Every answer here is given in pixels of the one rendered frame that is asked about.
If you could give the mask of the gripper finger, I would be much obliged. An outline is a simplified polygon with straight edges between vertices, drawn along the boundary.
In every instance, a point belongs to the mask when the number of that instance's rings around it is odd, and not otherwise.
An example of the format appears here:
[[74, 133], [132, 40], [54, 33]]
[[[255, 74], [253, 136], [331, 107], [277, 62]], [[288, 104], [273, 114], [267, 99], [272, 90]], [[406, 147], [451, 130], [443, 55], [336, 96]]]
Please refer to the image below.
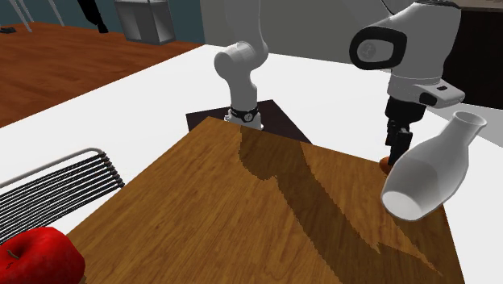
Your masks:
[[397, 140], [397, 133], [401, 130], [401, 127], [400, 125], [392, 120], [392, 119], [389, 119], [388, 122], [387, 122], [387, 136], [386, 136], [386, 140], [385, 140], [385, 144], [387, 146], [394, 146], [396, 144], [396, 140]]
[[394, 166], [397, 160], [409, 149], [413, 133], [403, 127], [397, 130], [391, 138], [391, 149], [389, 155], [389, 164]]

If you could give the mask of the black standing object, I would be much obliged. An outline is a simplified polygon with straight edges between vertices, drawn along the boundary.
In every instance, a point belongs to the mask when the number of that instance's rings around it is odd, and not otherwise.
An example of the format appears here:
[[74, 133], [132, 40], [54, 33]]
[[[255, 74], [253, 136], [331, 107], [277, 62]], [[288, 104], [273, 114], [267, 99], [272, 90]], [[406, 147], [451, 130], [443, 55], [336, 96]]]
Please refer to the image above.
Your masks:
[[102, 34], [108, 33], [109, 30], [102, 20], [98, 5], [95, 0], [77, 0], [85, 18], [98, 28]]

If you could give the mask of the dark robot stand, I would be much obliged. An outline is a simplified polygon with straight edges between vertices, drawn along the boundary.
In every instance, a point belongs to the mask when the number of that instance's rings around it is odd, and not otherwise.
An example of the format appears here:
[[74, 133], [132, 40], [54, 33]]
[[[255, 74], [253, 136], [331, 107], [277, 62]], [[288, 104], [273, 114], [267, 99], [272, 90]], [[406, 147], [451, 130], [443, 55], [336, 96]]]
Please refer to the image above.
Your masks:
[[[310, 144], [310, 140], [272, 99], [259, 101], [258, 107], [261, 114], [261, 123], [264, 125], [265, 132]], [[228, 109], [229, 107], [226, 106], [218, 109], [186, 114], [185, 117], [189, 131], [192, 131], [206, 117], [223, 120], [224, 116], [228, 114]]]

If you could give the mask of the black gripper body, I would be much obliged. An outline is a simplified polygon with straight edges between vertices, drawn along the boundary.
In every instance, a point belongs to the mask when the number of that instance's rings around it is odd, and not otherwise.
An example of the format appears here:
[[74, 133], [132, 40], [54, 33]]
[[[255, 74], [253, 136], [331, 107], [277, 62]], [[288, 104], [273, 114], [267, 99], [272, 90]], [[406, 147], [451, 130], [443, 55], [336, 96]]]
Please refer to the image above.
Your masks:
[[388, 120], [388, 128], [396, 127], [397, 129], [406, 128], [412, 123], [416, 123], [423, 118], [426, 107], [414, 102], [404, 102], [393, 97], [389, 97], [385, 115]]

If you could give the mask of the white vase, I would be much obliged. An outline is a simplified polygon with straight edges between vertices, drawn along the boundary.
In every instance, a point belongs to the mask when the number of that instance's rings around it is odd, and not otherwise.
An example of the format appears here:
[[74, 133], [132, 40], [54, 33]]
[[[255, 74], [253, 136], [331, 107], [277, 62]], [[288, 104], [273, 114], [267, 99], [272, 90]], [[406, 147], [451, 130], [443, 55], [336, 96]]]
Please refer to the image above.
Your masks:
[[446, 202], [469, 166], [469, 145], [488, 124], [483, 117], [455, 112], [435, 137], [407, 150], [391, 168], [380, 200], [399, 219], [416, 221]]

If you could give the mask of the grey metal chair legs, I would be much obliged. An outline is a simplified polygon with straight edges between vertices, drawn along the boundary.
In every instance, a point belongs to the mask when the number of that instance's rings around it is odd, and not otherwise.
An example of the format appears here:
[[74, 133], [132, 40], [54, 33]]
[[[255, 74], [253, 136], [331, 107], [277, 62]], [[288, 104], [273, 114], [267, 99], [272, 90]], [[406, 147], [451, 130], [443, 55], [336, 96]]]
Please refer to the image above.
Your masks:
[[[26, 4], [24, 3], [24, 0], [7, 0], [11, 6], [13, 7], [14, 11], [20, 18], [20, 20], [23, 22], [23, 25], [27, 29], [28, 32], [32, 33], [32, 29], [30, 27], [29, 23], [34, 23], [34, 19], [31, 16], [30, 11], [28, 10]], [[57, 9], [57, 6], [54, 2], [54, 0], [43, 0], [44, 2], [47, 2], [50, 7], [53, 10], [54, 15], [56, 16], [57, 20], [59, 21], [59, 24], [64, 27], [64, 21]]]

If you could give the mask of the red apple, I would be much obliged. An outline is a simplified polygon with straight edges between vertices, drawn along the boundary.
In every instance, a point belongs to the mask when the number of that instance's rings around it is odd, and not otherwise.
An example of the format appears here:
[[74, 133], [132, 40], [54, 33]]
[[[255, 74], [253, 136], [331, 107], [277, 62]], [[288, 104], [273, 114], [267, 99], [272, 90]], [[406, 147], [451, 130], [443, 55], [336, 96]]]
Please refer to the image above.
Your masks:
[[84, 257], [55, 228], [34, 228], [0, 245], [0, 284], [80, 284], [84, 274]]

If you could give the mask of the grey open box cabinet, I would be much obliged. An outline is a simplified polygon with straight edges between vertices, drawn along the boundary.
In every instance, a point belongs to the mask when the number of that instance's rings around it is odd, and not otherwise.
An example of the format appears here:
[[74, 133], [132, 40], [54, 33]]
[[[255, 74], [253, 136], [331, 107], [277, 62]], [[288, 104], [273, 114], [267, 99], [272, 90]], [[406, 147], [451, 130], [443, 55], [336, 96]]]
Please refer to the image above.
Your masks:
[[126, 40], [163, 45], [176, 39], [168, 0], [114, 0]]

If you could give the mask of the dark cabinet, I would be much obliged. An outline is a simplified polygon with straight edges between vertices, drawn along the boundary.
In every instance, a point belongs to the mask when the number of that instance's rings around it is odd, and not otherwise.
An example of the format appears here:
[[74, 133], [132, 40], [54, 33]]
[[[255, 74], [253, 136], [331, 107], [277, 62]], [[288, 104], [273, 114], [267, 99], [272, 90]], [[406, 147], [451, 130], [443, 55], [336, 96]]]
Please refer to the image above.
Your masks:
[[464, 103], [503, 110], [503, 8], [462, 10], [443, 79], [465, 93]]

